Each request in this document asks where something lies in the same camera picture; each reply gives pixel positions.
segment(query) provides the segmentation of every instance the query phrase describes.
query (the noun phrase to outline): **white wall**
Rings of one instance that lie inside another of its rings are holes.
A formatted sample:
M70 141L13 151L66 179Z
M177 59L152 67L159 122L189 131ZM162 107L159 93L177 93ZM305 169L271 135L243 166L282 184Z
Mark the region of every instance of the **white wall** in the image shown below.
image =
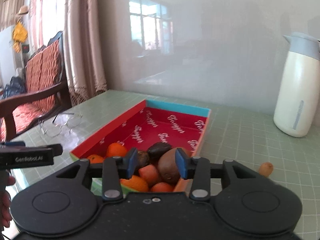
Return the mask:
M293 31L320 38L320 0L153 0L171 9L174 53L131 43L129 0L98 0L109 88L272 114ZM320 111L316 117L320 124Z

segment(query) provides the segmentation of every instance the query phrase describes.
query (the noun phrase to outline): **kiwi fruit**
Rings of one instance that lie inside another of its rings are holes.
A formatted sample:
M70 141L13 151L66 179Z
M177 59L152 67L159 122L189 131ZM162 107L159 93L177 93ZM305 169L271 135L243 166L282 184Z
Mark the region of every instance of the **kiwi fruit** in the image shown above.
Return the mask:
M180 179L180 173L176 165L175 152L177 148L173 148L161 156L158 162L158 171L163 180L169 184L176 184ZM190 151L182 148L184 152L190 156Z
M169 143L157 142L147 150L150 160L155 162L160 159L167 151L171 150L172 146Z
M150 164L149 154L146 151L138 150L138 164L136 166L135 171L147 166Z

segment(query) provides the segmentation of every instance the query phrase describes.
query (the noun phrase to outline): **black plastic bag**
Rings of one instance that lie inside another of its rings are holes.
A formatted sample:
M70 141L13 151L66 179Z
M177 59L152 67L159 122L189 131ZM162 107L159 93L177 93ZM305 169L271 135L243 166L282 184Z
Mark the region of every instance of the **black plastic bag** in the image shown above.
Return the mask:
M6 85L4 88L2 99L23 94L25 92L26 92L26 86L22 78L12 77L10 80L10 85Z

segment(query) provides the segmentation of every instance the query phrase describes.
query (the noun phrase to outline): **green tiled table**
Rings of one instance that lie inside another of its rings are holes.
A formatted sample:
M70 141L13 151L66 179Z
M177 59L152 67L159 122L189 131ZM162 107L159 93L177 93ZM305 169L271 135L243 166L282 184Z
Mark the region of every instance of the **green tiled table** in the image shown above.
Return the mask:
M304 138L293 138L274 125L272 116L237 107L109 90L68 111L83 114L81 124L71 131L64 127L59 136L49 138L35 127L15 139L25 141L27 146L61 143L64 147L53 166L14 170L18 189L72 163L71 149L145 98L210 108L212 121L201 156L216 163L235 159L254 170L263 162L273 163L275 169L270 178L295 192L303 203L303 215L295 232L305 240L320 237L320 128L312 127ZM220 180L212 179L211 194L220 191Z

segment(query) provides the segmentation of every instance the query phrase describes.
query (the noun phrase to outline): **red patterned cushion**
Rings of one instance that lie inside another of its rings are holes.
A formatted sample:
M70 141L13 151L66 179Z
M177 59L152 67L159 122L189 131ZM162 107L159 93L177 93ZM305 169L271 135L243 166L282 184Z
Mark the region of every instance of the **red patterned cushion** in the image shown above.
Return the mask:
M28 93L39 91L41 69L42 69L42 51L36 54L28 61L26 67L26 89Z
M16 124L17 133L24 130L33 119L42 115L43 112L39 111L33 104L24 104L18 106L13 111L13 118ZM0 142L5 140L6 128L5 121L3 120L1 129L0 129Z
M41 78L39 82L39 90L46 89L55 84L57 75L60 72L61 59L59 51L59 40L52 43L42 51L42 69ZM55 96L52 95L48 98L33 102L43 112L50 111L55 104Z

